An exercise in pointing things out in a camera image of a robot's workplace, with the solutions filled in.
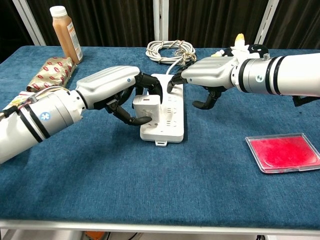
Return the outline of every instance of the patterned wrapping paper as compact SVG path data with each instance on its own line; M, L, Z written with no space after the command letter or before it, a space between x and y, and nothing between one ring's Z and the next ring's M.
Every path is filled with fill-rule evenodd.
M28 92L39 92L51 86L65 87L77 65L71 57L51 57L26 87Z

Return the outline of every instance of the red ink pad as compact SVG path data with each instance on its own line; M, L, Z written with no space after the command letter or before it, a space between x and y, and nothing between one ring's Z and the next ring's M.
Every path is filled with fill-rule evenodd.
M264 173L320 169L320 154L303 133L252 136L245 140Z

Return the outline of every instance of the brown liquid bottle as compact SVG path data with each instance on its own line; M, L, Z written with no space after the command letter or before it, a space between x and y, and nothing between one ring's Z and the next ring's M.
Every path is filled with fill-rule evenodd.
M65 57L72 58L75 64L80 63L83 59L83 53L72 19L68 16L66 8L64 6L53 6L50 8L50 13L53 18L53 28Z

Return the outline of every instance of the power strip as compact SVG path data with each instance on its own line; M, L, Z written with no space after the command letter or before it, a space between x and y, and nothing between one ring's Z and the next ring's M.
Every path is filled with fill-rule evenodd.
M152 74L152 76L158 78L161 83L163 99L160 104L159 98L156 105L156 96L138 95L134 98L133 106L137 117L144 113L144 116L154 115L156 119L140 127L140 137L144 141L155 142L158 147L166 147L167 143L180 143L185 133L183 84L175 85L172 92L167 93L167 85L173 75Z

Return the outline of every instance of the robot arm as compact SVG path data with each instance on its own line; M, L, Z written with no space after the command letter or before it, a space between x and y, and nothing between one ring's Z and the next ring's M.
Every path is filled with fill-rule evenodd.
M236 87L244 93L289 95L295 106L320 97L320 53L246 59L206 57L174 75L168 83L170 93L176 84L195 84L209 91L206 102L194 101L199 109L211 109L222 92Z
M85 77L75 90L53 86L29 97L18 107L0 112L0 164L50 138L82 119L88 110L105 108L124 123L134 126L150 122L151 117L130 116L122 107L132 93L160 95L162 86L156 77L134 66L114 66Z

